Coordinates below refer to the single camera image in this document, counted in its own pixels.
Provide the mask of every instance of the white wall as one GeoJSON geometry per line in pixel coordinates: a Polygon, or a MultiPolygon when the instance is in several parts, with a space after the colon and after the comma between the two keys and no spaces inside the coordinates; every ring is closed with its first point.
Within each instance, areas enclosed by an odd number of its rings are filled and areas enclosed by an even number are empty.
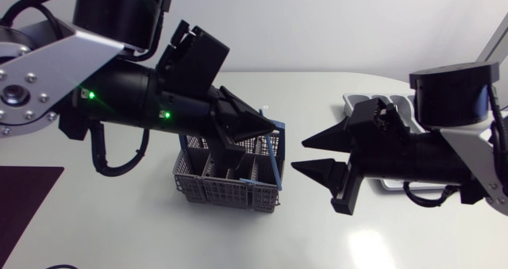
{"type": "MultiPolygon", "coordinates": [[[[0,0],[0,10],[15,1],[0,0]]],[[[73,6],[48,3],[69,21],[73,6]]],[[[163,43],[183,18],[231,48],[224,71],[358,71],[406,80],[422,68],[475,60],[506,12],[508,0],[173,0],[163,43]]],[[[41,18],[30,11],[17,24],[41,18]]]]}

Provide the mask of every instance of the metal bolt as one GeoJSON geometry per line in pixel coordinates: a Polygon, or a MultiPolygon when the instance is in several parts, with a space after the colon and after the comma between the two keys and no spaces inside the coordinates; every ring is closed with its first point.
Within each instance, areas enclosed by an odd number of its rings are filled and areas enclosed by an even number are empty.
{"type": "Polygon", "coordinates": [[[35,114],[33,114],[32,111],[29,110],[29,111],[25,112],[26,120],[32,120],[34,117],[35,117],[35,114]]]}
{"type": "Polygon", "coordinates": [[[33,73],[28,73],[25,77],[26,81],[29,83],[34,83],[37,81],[37,77],[33,73]]]}
{"type": "Polygon", "coordinates": [[[55,121],[57,119],[57,117],[58,117],[58,114],[56,114],[54,112],[50,112],[46,116],[46,119],[48,119],[48,121],[50,121],[50,122],[53,122],[53,121],[55,121]]]}
{"type": "Polygon", "coordinates": [[[30,52],[30,49],[28,47],[23,46],[23,47],[19,48],[19,50],[17,51],[17,54],[19,54],[19,56],[23,56],[29,52],[30,52]]]}
{"type": "Polygon", "coordinates": [[[47,94],[41,94],[39,97],[39,102],[46,103],[49,101],[49,96],[47,94]]]}

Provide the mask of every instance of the white table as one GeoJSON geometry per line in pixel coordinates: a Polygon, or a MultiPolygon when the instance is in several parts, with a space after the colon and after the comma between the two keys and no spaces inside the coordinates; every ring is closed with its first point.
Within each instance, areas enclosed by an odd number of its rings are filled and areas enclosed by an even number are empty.
{"type": "MultiPolygon", "coordinates": [[[[406,93],[406,83],[352,73],[223,73],[224,85],[287,127],[281,206],[273,214],[187,202],[171,173],[178,137],[152,132],[133,171],[94,171],[90,141],[57,125],[2,140],[1,165],[63,166],[5,268],[506,268],[508,217],[452,196],[425,209],[364,181],[354,216],[333,212],[330,193],[290,162],[333,157],[301,141],[343,118],[343,93],[406,93]]],[[[140,129],[107,125],[111,165],[139,147],[140,129]]]]}

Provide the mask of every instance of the black cable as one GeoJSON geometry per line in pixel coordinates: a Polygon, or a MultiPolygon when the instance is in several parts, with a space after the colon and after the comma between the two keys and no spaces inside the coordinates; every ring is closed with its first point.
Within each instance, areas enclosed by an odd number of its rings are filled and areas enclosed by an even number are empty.
{"type": "Polygon", "coordinates": [[[504,124],[501,110],[499,109],[498,95],[495,87],[488,86],[489,99],[491,103],[494,121],[491,125],[492,144],[494,149],[494,164],[496,175],[505,188],[508,187],[508,132],[504,124]]]}
{"type": "Polygon", "coordinates": [[[143,159],[146,148],[148,147],[148,141],[150,140],[150,130],[145,129],[143,131],[141,146],[139,150],[137,150],[137,154],[123,166],[108,167],[108,161],[106,160],[104,125],[99,121],[92,122],[89,129],[92,142],[92,161],[94,163],[95,170],[106,177],[118,177],[128,171],[131,171],[141,161],[141,159],[143,159]]]}
{"type": "Polygon", "coordinates": [[[152,45],[150,46],[150,49],[145,54],[139,56],[119,55],[118,58],[122,60],[128,60],[131,62],[142,62],[152,58],[153,55],[155,55],[155,53],[157,52],[157,48],[159,47],[159,41],[160,36],[162,35],[163,25],[164,25],[164,12],[160,11],[159,19],[157,20],[156,31],[153,34],[153,41],[152,45]]]}
{"type": "Polygon", "coordinates": [[[45,3],[49,0],[20,0],[14,5],[12,5],[2,19],[0,19],[0,25],[12,27],[14,19],[21,13],[23,10],[32,7],[37,6],[42,3],[45,3]]]}
{"type": "Polygon", "coordinates": [[[455,194],[459,190],[459,187],[446,186],[443,192],[441,193],[441,197],[433,200],[418,197],[416,194],[413,194],[410,190],[410,182],[404,182],[403,189],[406,192],[407,197],[415,204],[423,207],[433,208],[436,206],[441,206],[443,202],[446,201],[447,198],[449,198],[452,194],[455,194]]]}
{"type": "Polygon", "coordinates": [[[51,266],[47,269],[78,269],[78,268],[74,267],[72,265],[62,264],[62,265],[51,266]]]}
{"type": "Polygon", "coordinates": [[[33,8],[39,10],[45,17],[48,19],[48,23],[51,26],[51,29],[55,33],[55,37],[57,40],[63,39],[64,34],[62,33],[62,29],[60,28],[60,24],[58,24],[58,21],[56,20],[55,16],[53,16],[53,13],[49,11],[46,6],[43,6],[42,4],[32,6],[33,8]]]}

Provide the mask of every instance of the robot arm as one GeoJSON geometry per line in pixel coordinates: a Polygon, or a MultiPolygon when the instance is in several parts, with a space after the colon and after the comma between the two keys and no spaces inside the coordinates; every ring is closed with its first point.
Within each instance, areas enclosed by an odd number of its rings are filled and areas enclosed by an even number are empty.
{"type": "Polygon", "coordinates": [[[506,126],[492,86],[498,79],[498,63],[491,62],[413,73],[415,117],[426,133],[411,133],[393,104],[375,98],[357,103],[351,117],[302,142],[351,153],[348,163],[323,159],[292,166],[330,190],[338,213],[352,215],[363,178],[373,178],[405,181],[405,192],[420,206],[439,206],[459,191],[464,204],[485,198],[508,215],[506,126]],[[448,186],[441,198],[426,200],[410,191],[410,182],[448,186]]]}
{"type": "Polygon", "coordinates": [[[1,138],[36,132],[60,116],[71,139],[90,130],[96,170],[118,176],[142,158],[149,129],[205,137],[222,171],[243,158],[236,142],[275,129],[226,88],[212,86],[229,49],[199,27],[182,21],[155,68],[136,63],[155,53],[171,0],[78,0],[74,24],[55,19],[46,1],[21,0],[1,21],[1,138]],[[48,20],[12,29],[28,7],[46,11],[48,20]],[[101,121],[144,129],[126,165],[107,166],[101,121]]]}

